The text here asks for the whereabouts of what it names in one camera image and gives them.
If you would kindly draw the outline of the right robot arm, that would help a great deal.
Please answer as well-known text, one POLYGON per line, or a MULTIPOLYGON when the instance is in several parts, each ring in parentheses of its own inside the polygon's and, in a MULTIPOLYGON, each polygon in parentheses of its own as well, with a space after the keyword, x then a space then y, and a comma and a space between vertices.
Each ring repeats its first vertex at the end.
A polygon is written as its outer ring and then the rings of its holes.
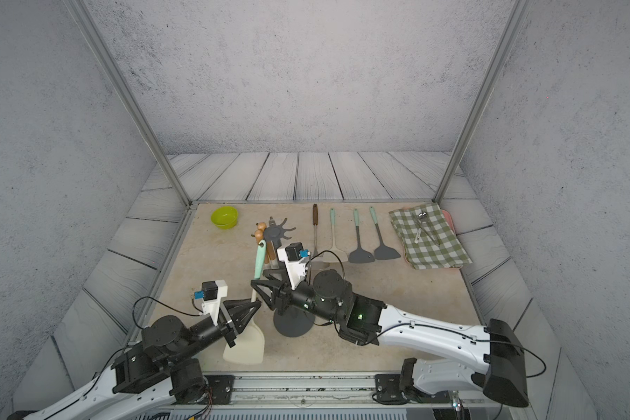
POLYGON ((425 276, 351 262, 314 271, 304 251, 276 269, 255 268, 253 296, 273 311, 276 330, 287 338, 333 327, 338 338, 360 348, 395 346, 446 360, 443 369, 426 360, 404 360, 401 386, 415 395, 479 390, 503 406, 530 404, 531 352, 509 324, 493 318, 486 325, 460 325, 416 315, 428 310, 439 290, 425 276))

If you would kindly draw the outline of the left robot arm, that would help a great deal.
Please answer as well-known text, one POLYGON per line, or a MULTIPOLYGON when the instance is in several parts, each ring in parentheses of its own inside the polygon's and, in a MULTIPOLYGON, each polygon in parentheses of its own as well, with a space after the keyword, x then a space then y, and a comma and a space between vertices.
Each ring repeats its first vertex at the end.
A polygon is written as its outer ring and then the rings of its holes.
POLYGON ((159 318, 90 383, 45 409, 15 411, 8 418, 131 419, 166 404, 209 405, 213 387, 196 355, 218 341, 234 346, 261 305, 258 300, 227 300, 217 323, 206 315, 191 327, 174 315, 159 318))

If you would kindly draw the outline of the grey utensil rack stand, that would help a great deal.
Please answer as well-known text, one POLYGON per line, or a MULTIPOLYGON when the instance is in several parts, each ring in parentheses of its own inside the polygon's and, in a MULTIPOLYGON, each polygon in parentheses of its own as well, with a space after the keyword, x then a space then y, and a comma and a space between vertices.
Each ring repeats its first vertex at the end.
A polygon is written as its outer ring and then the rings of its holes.
MULTIPOLYGON (((267 243, 271 267, 276 270, 279 279, 289 283, 286 266, 278 260, 277 254, 277 250, 282 246, 281 240, 290 240, 286 233, 295 230, 295 227, 291 229, 285 227, 286 222, 287 219, 284 219, 282 223, 276 224, 274 218, 269 217, 268 225, 264 229, 264 240, 267 243)), ((305 313, 292 306, 289 306, 283 313, 275 311, 273 318, 276 330, 288 338, 297 338, 307 334, 313 328, 314 320, 315 318, 311 313, 305 313)))

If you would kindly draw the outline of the cream turner wooden handle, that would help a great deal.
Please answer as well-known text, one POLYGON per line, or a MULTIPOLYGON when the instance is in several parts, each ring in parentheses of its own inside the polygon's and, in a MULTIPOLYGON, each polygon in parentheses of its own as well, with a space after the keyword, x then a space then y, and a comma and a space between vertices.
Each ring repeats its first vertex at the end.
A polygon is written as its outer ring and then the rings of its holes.
POLYGON ((277 269, 279 267, 276 253, 271 241, 264 240, 264 231, 257 229, 253 234, 253 237, 257 241, 257 246, 262 249, 264 253, 264 268, 265 269, 277 269))

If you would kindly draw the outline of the grey spatula mint handle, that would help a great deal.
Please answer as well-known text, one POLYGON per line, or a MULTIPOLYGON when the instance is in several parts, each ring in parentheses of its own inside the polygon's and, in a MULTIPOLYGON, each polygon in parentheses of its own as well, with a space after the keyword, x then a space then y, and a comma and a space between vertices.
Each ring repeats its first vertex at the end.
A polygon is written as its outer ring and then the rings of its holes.
POLYGON ((380 225, 378 222, 375 208, 371 206, 369 208, 369 212, 374 222, 374 226, 376 228, 376 233, 377 233, 378 241, 379 241, 379 246, 374 250, 374 258, 380 261, 399 259, 401 257, 400 253, 394 248, 387 246, 383 241, 383 235, 381 234, 381 229, 380 229, 380 225))

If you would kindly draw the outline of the grey ladle brown handle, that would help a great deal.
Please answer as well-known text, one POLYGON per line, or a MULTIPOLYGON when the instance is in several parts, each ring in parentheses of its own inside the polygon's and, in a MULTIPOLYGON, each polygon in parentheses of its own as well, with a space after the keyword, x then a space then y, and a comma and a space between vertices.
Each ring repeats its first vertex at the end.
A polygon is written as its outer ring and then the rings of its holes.
POLYGON ((330 264, 328 262, 323 262, 321 258, 316 258, 318 255, 318 224, 319 224, 319 210, 318 205, 313 205, 313 252, 311 252, 311 268, 314 271, 321 271, 324 269, 328 269, 330 264))

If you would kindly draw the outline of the cream spatula mint handle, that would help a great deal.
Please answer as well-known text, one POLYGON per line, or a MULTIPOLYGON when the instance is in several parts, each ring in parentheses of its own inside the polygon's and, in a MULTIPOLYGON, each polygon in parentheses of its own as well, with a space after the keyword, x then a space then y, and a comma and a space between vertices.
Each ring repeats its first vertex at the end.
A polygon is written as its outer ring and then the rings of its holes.
MULTIPOLYGON (((255 261, 254 279, 256 280, 261 277, 264 270, 264 253, 258 246, 255 261)), ((236 345, 233 348, 228 345, 225 347, 223 359, 234 364, 258 365, 264 359, 264 346, 264 333, 253 317, 245 331, 236 337, 236 345)))
POLYGON ((338 248, 336 244, 336 212, 334 208, 330 209, 330 224, 332 244, 331 247, 321 255, 322 260, 327 264, 334 264, 339 261, 345 263, 348 261, 348 254, 338 248))

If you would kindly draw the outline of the grey spoon mint handle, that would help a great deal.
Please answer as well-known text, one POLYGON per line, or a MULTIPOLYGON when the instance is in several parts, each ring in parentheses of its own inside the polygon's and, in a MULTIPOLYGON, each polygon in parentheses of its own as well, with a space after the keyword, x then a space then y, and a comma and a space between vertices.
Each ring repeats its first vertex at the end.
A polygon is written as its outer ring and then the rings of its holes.
POLYGON ((376 259, 372 253, 362 248, 361 231, 360 231, 360 215, 357 208, 353 210, 353 221, 355 222, 356 249, 353 250, 348 257, 351 264, 369 264, 376 259))

